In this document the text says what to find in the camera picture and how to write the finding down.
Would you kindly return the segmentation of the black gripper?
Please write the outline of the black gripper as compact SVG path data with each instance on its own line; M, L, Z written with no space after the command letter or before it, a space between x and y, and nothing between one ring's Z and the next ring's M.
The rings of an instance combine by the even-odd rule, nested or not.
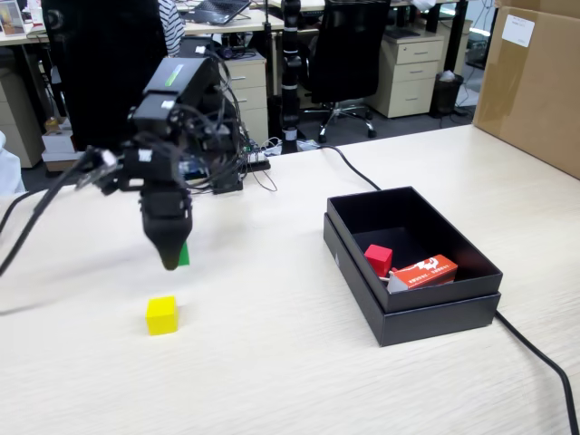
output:
M177 150L162 140L136 137L123 152L118 183L122 191L139 192L145 235L165 269L175 270L192 229L191 196Z

